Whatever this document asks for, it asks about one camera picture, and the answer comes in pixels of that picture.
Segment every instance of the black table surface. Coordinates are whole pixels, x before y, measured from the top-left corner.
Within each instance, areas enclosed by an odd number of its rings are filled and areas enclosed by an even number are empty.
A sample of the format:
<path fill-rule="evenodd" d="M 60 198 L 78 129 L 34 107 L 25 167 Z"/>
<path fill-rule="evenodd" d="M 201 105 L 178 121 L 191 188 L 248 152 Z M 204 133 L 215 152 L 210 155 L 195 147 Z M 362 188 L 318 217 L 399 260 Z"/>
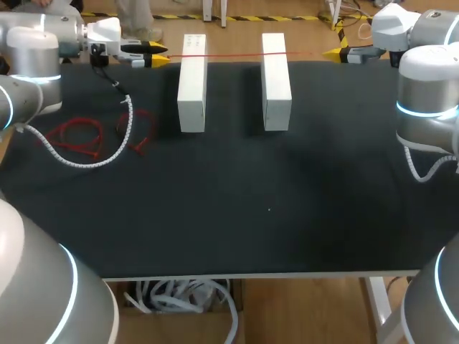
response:
<path fill-rule="evenodd" d="M 421 268 L 457 232 L 459 177 L 449 165 L 429 183 L 412 178 L 395 136 L 397 71 L 388 62 L 289 69 L 288 132 L 262 128 L 260 64 L 228 63 L 209 65 L 206 132 L 182 134 L 179 64 L 111 67 L 134 105 L 155 115 L 145 156 L 127 150 L 75 170 L 18 134 L 0 188 L 101 277 Z M 109 156 L 122 97 L 85 65 L 64 66 L 62 84 L 62 110 L 32 124 L 46 133 L 98 119 Z M 134 141 L 146 127 L 137 118 Z M 69 140 L 93 131 L 70 129 Z"/>

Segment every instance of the red wire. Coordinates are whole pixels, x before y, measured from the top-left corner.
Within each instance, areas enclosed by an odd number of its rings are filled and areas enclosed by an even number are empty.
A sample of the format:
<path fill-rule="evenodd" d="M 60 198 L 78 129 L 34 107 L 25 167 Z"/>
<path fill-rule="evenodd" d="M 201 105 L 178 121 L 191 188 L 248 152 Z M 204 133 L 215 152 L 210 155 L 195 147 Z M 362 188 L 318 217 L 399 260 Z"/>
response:
<path fill-rule="evenodd" d="M 65 131 L 72 125 L 92 125 L 98 130 L 98 135 L 92 141 L 88 143 L 83 143 L 80 145 L 72 145 L 69 143 L 65 143 L 64 142 L 65 141 Z M 51 138 L 51 136 L 55 134 L 59 134 L 60 142 L 53 140 Z M 96 120 L 91 120 L 89 118 L 73 118 L 67 121 L 66 123 L 59 125 L 55 129 L 51 130 L 48 134 L 46 134 L 46 138 L 48 139 L 49 143 L 51 143 L 52 145 L 68 149 L 69 151 L 86 154 L 86 155 L 92 156 L 94 159 L 97 159 L 100 154 L 100 150 L 102 148 L 103 128 L 100 122 Z M 85 148 L 89 148 L 97 144 L 99 144 L 99 147 L 96 151 L 85 149 Z"/>
<path fill-rule="evenodd" d="M 169 55 L 168 58 L 173 57 L 251 57 L 251 56 L 265 56 L 265 55 L 312 55 L 311 52 L 256 52 L 253 54 L 205 54 L 205 55 Z"/>
<path fill-rule="evenodd" d="M 150 142 L 156 136 L 155 119 L 152 113 L 144 109 L 136 110 L 134 112 L 134 115 L 148 118 L 151 121 L 151 128 L 150 128 L 150 132 L 148 133 L 148 136 L 145 137 L 140 143 L 136 145 L 133 145 L 133 144 L 128 145 L 128 147 L 132 149 L 133 151 L 135 151 L 138 155 L 144 156 L 145 153 L 142 151 L 142 147 L 144 147 L 145 144 Z M 127 121 L 128 117 L 129 117 L 128 113 L 123 113 L 121 115 L 120 119 L 118 120 L 118 124 L 116 125 L 116 129 L 115 129 L 117 134 L 120 134 L 120 125 L 124 124 L 124 122 Z"/>

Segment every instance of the white spiral cable wrap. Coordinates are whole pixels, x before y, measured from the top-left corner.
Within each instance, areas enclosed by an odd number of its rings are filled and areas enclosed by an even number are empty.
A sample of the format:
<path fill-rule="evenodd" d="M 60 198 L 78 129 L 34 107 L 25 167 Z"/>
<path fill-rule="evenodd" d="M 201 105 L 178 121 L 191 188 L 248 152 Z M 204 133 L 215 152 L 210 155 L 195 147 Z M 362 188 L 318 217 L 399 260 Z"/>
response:
<path fill-rule="evenodd" d="M 132 99 L 130 95 L 126 95 L 126 98 L 123 102 L 121 103 L 127 103 L 128 108 L 129 108 L 129 117 L 128 117 L 128 127 L 126 128 L 126 134 L 124 136 L 123 142 L 120 145 L 120 148 L 108 159 L 101 161 L 99 163 L 89 163 L 89 164 L 84 164 L 84 163 L 73 163 L 72 161 L 68 161 L 67 159 L 63 158 L 49 143 L 49 141 L 45 138 L 43 134 L 41 134 L 36 128 L 32 127 L 31 125 L 20 125 L 18 126 L 18 129 L 25 129 L 34 134 L 35 136 L 38 137 L 40 141 L 43 142 L 45 148 L 58 160 L 60 163 L 63 163 L 64 165 L 74 167 L 74 168 L 98 168 L 102 167 L 105 165 L 108 165 L 109 163 L 113 162 L 120 154 L 121 152 L 124 151 L 124 148 L 128 145 L 129 137 L 131 136 L 131 130 L 132 130 L 132 124 L 133 124 L 133 119 L 134 119 L 134 106 L 132 104 Z"/>
<path fill-rule="evenodd" d="M 229 310 L 232 316 L 232 325 L 224 344 L 232 344 L 235 341 L 239 318 L 235 301 L 230 294 L 230 281 L 227 279 L 227 287 L 211 280 L 211 279 L 196 279 L 190 280 L 164 280 L 157 282 L 151 289 L 148 295 L 150 282 L 139 281 L 136 283 L 136 299 L 134 300 L 127 292 L 124 293 L 125 298 L 132 303 L 141 312 L 146 314 L 151 313 L 177 313 L 177 312 L 206 312 L 212 300 L 216 295 L 216 291 L 220 291 L 225 300 L 228 301 Z M 150 302 L 154 309 L 150 309 L 145 305 L 144 300 L 149 296 Z"/>
<path fill-rule="evenodd" d="M 449 161 L 458 160 L 455 156 L 443 156 L 433 164 L 432 168 L 430 168 L 429 172 L 427 172 L 425 176 L 421 177 L 416 171 L 415 165 L 411 158 L 410 149 L 407 146 L 404 147 L 404 154 L 407 157 L 407 162 L 408 166 L 410 167 L 411 174 L 420 183 L 425 183 L 426 181 L 429 181 L 434 176 L 435 172 L 437 172 L 437 170 L 441 167 L 442 164 L 447 163 Z"/>
<path fill-rule="evenodd" d="M 415 177 L 417 181 L 419 181 L 420 183 L 425 183 L 426 181 L 429 181 L 434 176 L 435 172 L 437 172 L 437 170 L 441 167 L 442 164 L 447 163 L 449 161 L 459 161 L 459 148 L 458 148 L 459 147 L 459 116 L 456 118 L 456 121 L 455 121 L 455 127 L 454 127 L 453 137 L 451 141 L 452 141 L 451 145 L 453 147 L 454 156 L 443 156 L 442 158 L 438 159 L 433 164 L 432 168 L 430 168 L 427 174 L 423 177 L 421 177 L 416 171 L 415 165 L 411 158 L 410 149 L 407 146 L 404 147 L 404 154 L 407 157 L 407 162 L 408 162 L 408 166 L 410 167 L 411 174 L 413 175 L 413 177 Z"/>

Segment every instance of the white chair leg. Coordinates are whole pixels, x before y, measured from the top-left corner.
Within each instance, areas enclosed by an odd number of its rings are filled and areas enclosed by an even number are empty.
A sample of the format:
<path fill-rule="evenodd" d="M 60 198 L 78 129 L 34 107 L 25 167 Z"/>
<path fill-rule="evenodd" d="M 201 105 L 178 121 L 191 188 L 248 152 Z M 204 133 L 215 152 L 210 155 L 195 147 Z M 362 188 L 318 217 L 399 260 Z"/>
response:
<path fill-rule="evenodd" d="M 212 21 L 212 0 L 202 0 L 202 12 L 205 22 Z"/>
<path fill-rule="evenodd" d="M 374 324 L 376 329 L 379 330 L 392 313 L 386 285 L 382 277 L 367 277 L 365 278 L 365 285 L 372 307 Z"/>
<path fill-rule="evenodd" d="M 398 344 L 404 337 L 402 327 L 402 311 L 397 308 L 386 322 L 381 326 L 377 333 L 378 344 Z"/>
<path fill-rule="evenodd" d="M 336 6 L 334 12 L 331 14 L 333 16 L 333 23 L 331 23 L 331 27 L 334 28 L 336 23 L 338 22 L 339 12 L 341 10 L 341 0 L 336 0 Z"/>
<path fill-rule="evenodd" d="M 227 0 L 222 0 L 222 27 L 227 27 Z"/>
<path fill-rule="evenodd" d="M 400 307 L 392 312 L 382 277 L 365 278 L 378 344 L 398 344 L 404 337 Z"/>

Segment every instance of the white foam block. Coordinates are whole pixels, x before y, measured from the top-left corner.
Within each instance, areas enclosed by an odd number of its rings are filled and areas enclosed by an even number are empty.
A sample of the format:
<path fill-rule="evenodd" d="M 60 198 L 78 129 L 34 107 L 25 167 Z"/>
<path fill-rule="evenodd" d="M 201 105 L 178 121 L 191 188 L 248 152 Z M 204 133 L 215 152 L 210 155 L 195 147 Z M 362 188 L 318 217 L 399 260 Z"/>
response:
<path fill-rule="evenodd" d="M 207 53 L 205 34 L 186 34 L 183 55 Z M 206 120 L 207 57 L 181 60 L 179 95 L 180 128 L 183 133 L 204 132 Z"/>
<path fill-rule="evenodd" d="M 285 52 L 284 34 L 263 34 L 263 53 Z M 265 55 L 261 64 L 265 130 L 288 130 L 292 92 L 287 56 Z"/>

